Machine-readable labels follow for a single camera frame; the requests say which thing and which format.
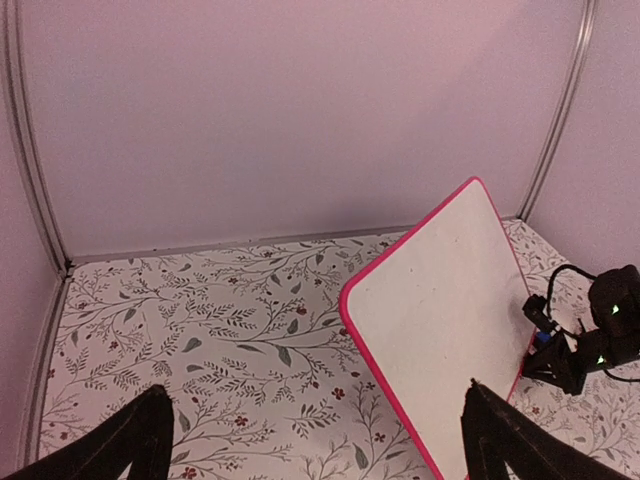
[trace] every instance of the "table surface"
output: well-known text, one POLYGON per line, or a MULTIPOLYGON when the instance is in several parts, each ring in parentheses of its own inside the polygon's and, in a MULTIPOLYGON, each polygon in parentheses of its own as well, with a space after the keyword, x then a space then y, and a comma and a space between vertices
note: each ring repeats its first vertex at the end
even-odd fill
MULTIPOLYGON (((505 221, 532 293, 565 259, 505 221)), ((170 478, 418 480, 424 461, 337 311, 340 289, 398 234, 92 263, 73 277, 49 370, 40 455, 153 383, 174 399, 170 478)), ((557 281, 555 317, 589 326, 588 283, 557 281)), ((640 377, 640 367, 621 367, 640 377)), ((521 379, 516 407, 640 478, 640 385, 602 373, 582 395, 521 379)))

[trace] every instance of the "white floral fabric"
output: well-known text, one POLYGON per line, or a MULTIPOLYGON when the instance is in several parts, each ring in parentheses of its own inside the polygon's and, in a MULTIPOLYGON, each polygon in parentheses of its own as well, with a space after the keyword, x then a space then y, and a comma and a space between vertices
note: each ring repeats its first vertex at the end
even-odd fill
MULTIPOLYGON (((532 292, 565 261, 504 222, 532 292)), ((337 311, 347 279, 400 234, 100 262, 75 271, 58 329, 40 456, 164 384, 176 414, 172 479, 433 478, 337 311)), ((557 282, 575 328, 588 283, 557 282)), ((635 365, 621 375, 640 376, 635 365)), ((602 374, 581 396, 520 380, 512 401, 553 435, 640 478, 640 387, 602 374)))

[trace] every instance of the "floral pattern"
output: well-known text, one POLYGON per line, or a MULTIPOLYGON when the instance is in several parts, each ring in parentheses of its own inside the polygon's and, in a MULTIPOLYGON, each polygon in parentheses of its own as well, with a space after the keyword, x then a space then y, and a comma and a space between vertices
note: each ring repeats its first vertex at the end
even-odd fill
MULTIPOLYGON (((543 292, 563 263, 507 221, 523 273, 543 292)), ((176 415, 170 478, 433 478, 342 326, 345 281, 400 234, 251 246, 83 265, 48 371, 40 455, 76 440, 154 383, 176 415)), ((575 329, 588 285, 557 281, 575 329)), ((634 366, 624 367, 633 375, 634 366)), ((640 478, 638 387, 592 375, 585 394, 523 379, 513 402, 563 441, 640 478)))

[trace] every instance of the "red flower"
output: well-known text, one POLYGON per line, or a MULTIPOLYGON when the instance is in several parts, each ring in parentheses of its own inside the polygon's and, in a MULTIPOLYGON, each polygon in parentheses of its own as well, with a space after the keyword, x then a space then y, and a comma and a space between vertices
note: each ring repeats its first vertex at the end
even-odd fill
POLYGON ((184 472, 182 472, 182 475, 180 475, 182 478, 187 478, 189 480, 196 478, 196 475, 198 474, 198 472, 196 472, 196 469, 193 467, 184 467, 184 472))
POLYGON ((336 387, 333 389, 333 392, 331 392, 331 395, 336 397, 336 400, 342 400, 342 398, 344 397, 344 390, 336 387))

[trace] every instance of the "white wall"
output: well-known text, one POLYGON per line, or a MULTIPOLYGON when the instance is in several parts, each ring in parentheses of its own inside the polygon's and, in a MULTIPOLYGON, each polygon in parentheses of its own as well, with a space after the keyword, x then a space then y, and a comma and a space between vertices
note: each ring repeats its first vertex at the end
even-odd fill
POLYGON ((411 224, 471 175, 514 214, 581 2, 25 2, 72 256, 411 224))
POLYGON ((594 273, 640 265, 640 4, 600 2, 531 225, 594 273))
POLYGON ((2 93, 0 172, 0 477, 4 477, 16 469, 29 381, 39 360, 36 347, 56 275, 22 189, 2 93))

